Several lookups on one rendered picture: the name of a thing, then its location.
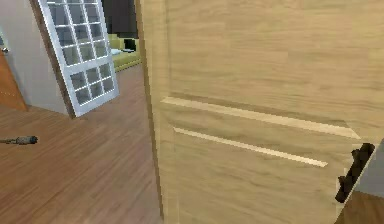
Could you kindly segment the orange-brown wooden door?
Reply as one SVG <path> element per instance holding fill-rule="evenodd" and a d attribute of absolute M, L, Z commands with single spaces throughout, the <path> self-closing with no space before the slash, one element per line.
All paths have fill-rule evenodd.
<path fill-rule="evenodd" d="M 3 50 L 0 50 L 0 104 L 21 111 L 27 110 L 26 103 Z"/>

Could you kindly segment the light wooden room door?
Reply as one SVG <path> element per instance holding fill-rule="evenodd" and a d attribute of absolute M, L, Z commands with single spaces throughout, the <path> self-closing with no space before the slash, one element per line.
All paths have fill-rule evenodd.
<path fill-rule="evenodd" d="M 384 0 L 135 6 L 163 224 L 384 224 Z"/>

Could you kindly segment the dark grey baseball bat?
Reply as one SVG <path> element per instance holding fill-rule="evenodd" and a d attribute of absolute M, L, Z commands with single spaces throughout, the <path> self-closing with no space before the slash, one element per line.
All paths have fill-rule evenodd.
<path fill-rule="evenodd" d="M 38 138 L 36 136 L 19 136 L 14 139 L 0 139 L 0 143 L 17 145 L 36 144 L 37 142 Z"/>

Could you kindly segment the white glass pane door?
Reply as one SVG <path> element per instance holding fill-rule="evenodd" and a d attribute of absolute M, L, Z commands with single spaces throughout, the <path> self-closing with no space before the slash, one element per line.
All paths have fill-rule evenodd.
<path fill-rule="evenodd" d="M 74 115 L 119 95 L 101 0 L 37 0 Z"/>

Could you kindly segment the yellow-green sofa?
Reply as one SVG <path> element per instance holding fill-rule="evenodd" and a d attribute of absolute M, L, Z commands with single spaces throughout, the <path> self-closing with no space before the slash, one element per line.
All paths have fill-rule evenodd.
<path fill-rule="evenodd" d="M 109 44 L 116 72 L 141 62 L 139 40 L 135 38 L 119 38 L 116 34 L 109 34 Z"/>

